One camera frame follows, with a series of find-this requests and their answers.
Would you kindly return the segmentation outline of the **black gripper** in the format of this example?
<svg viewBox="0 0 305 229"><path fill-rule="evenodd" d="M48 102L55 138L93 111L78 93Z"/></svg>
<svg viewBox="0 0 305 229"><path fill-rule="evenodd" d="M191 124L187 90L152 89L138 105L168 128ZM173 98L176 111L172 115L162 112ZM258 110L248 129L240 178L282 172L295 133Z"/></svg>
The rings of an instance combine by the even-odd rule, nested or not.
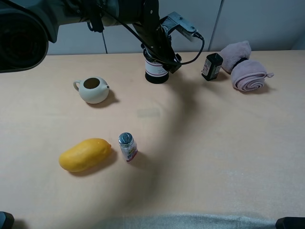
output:
<svg viewBox="0 0 305 229"><path fill-rule="evenodd" d="M181 56L174 51L161 27L159 14L145 14L141 22L133 23L144 46L152 56L155 72L167 71L175 73L181 67Z"/></svg>

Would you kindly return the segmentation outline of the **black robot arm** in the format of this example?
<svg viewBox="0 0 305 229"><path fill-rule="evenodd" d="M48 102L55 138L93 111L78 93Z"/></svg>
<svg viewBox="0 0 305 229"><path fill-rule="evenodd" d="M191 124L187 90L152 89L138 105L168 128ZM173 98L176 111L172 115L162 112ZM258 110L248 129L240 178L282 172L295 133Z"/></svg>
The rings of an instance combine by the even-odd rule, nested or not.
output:
<svg viewBox="0 0 305 229"><path fill-rule="evenodd" d="M180 68L156 0L3 0L0 3L0 70L26 71L45 58L59 27L86 22L93 32L123 25L150 57L170 72Z"/></svg>

